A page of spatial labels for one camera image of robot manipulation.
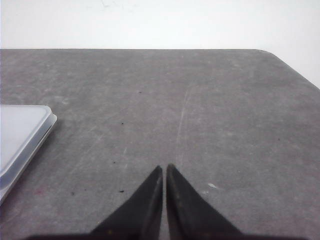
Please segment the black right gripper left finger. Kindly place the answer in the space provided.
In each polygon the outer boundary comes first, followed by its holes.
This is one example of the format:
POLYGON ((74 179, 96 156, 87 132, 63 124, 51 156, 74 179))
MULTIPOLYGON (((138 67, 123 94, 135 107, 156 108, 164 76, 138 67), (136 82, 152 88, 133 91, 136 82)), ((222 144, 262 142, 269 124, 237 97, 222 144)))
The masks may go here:
POLYGON ((91 233, 105 240, 157 240, 163 210, 163 170, 157 166, 132 196, 91 233))

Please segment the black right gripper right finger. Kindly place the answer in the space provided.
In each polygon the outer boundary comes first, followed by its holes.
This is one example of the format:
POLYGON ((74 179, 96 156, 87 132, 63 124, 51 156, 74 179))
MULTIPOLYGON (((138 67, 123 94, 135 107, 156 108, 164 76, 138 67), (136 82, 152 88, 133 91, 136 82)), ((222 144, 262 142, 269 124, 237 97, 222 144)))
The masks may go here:
POLYGON ((174 164, 166 169, 166 209, 171 240, 219 240, 242 235, 200 196, 174 164))

